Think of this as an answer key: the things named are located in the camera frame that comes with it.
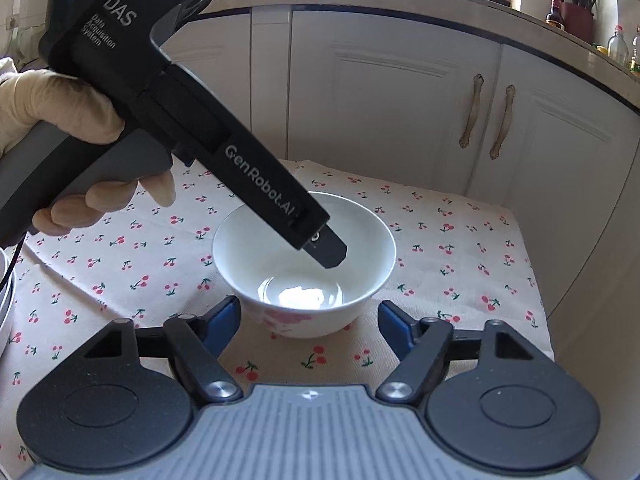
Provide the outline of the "left gloved hand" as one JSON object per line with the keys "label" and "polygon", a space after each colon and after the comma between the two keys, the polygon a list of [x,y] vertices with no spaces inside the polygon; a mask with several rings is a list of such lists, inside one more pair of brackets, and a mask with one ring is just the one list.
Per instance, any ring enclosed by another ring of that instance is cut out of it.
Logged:
{"label": "left gloved hand", "polygon": [[[6,153],[27,136],[37,122],[48,122],[74,138],[109,144],[124,131],[111,101],[88,84],[50,70],[17,73],[8,58],[1,61],[1,151]],[[174,176],[165,171],[131,182],[99,182],[80,195],[67,196],[32,216],[35,229],[62,236],[76,228],[88,228],[104,214],[125,208],[138,186],[158,206],[175,203]]]}

